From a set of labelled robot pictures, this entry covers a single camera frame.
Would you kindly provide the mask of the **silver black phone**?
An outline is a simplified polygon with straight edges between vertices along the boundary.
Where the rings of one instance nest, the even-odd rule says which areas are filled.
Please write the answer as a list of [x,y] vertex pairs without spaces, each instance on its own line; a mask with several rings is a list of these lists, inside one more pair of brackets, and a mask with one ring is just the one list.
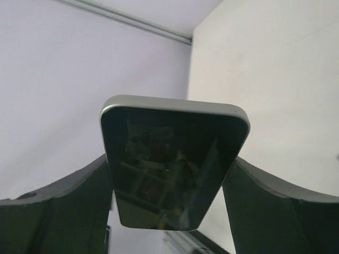
[[100,127],[120,223],[196,230],[245,143],[250,123],[235,105],[116,95]]

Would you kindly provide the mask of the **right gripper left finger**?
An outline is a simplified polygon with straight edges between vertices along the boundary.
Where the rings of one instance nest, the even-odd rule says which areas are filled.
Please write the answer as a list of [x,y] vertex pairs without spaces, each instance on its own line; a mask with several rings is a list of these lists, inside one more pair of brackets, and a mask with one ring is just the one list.
[[1,253],[107,253],[112,192],[100,156],[54,183],[1,200]]

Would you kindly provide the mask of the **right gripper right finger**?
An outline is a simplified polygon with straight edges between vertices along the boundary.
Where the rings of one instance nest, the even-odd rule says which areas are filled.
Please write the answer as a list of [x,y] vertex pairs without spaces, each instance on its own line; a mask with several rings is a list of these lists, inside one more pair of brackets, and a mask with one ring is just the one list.
[[236,253],[338,253],[338,197],[273,176],[242,158],[223,183]]

